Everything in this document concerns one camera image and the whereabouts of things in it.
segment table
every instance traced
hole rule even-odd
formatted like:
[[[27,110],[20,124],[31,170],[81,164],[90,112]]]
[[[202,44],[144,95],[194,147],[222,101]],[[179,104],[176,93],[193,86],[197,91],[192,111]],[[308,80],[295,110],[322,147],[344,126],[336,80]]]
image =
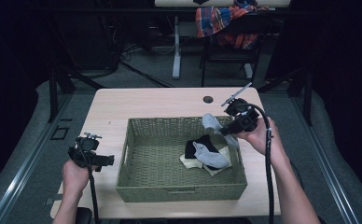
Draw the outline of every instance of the table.
[[[288,7],[290,0],[259,0],[260,6],[271,7]],[[155,0],[155,7],[230,7],[233,5],[233,0],[210,0],[201,5],[194,3],[193,0]],[[173,64],[173,79],[180,78],[180,66],[181,66],[181,53],[179,42],[179,20],[178,16],[174,17],[174,64]],[[244,68],[246,74],[252,74],[250,72],[251,67]]]
[[[114,155],[113,166],[94,172],[100,218],[153,218],[153,217],[245,217],[267,216],[269,197],[266,182],[265,160],[246,141],[240,140],[248,186],[238,201],[193,201],[166,203],[125,203],[116,192],[118,166],[126,136],[129,118],[201,117],[205,113],[227,116],[224,103],[240,88],[170,88],[170,89],[101,89],[96,92],[86,118],[84,132],[96,133],[103,138],[96,152]],[[207,104],[204,96],[214,101]],[[262,107],[258,92],[247,88],[238,97]],[[280,214],[274,175],[274,214]],[[55,217],[60,201],[52,206]],[[85,188],[79,207],[93,211],[90,185]]]

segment person's arm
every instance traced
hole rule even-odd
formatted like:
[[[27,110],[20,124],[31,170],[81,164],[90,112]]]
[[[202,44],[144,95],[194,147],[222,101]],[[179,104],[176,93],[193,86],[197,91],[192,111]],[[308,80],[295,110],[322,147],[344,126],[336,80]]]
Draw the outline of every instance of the person's arm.
[[[271,166],[276,176],[282,222],[320,223],[312,204],[292,170],[274,121],[269,119],[269,123],[273,136],[271,139]],[[242,132],[236,135],[248,141],[254,149],[265,155],[266,126],[263,119],[258,119],[258,126],[253,132]]]
[[[77,207],[82,191],[89,181],[87,168],[80,168],[73,161],[63,166],[63,196],[53,224],[76,223]]]

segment chair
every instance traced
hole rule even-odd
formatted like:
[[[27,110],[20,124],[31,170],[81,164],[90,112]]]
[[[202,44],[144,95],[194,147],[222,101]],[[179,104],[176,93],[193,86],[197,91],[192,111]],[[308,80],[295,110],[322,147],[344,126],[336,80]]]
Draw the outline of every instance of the chair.
[[[240,18],[232,20],[230,24],[218,33],[205,37],[201,58],[202,87],[206,77],[206,62],[210,63],[239,63],[244,67],[246,63],[253,64],[253,74],[251,82],[257,71],[259,55],[263,40],[272,26],[272,19],[260,14],[246,14]],[[220,34],[259,34],[255,44],[251,49],[235,49],[232,46],[224,47],[211,43],[211,39]]]

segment green wicker basket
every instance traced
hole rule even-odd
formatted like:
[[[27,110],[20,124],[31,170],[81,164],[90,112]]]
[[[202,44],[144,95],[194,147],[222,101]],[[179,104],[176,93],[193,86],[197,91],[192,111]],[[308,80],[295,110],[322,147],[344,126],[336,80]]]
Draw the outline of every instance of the green wicker basket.
[[[222,135],[203,128],[202,118],[129,119],[116,186],[123,201],[238,200],[247,186],[239,148],[230,147],[232,166],[214,176],[187,169],[179,159],[188,140],[207,133],[217,149],[228,145]]]

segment plaid shirt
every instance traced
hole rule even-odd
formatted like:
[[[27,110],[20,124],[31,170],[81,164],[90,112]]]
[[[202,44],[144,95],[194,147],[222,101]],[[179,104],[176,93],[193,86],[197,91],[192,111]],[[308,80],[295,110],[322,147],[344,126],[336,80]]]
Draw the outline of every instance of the plaid shirt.
[[[229,25],[231,20],[237,19],[246,13],[257,10],[257,1],[245,0],[240,3],[234,0],[231,7],[199,7],[196,10],[197,37],[216,34]],[[258,35],[231,35],[223,34],[216,37],[218,45],[232,45],[235,48],[248,49]]]

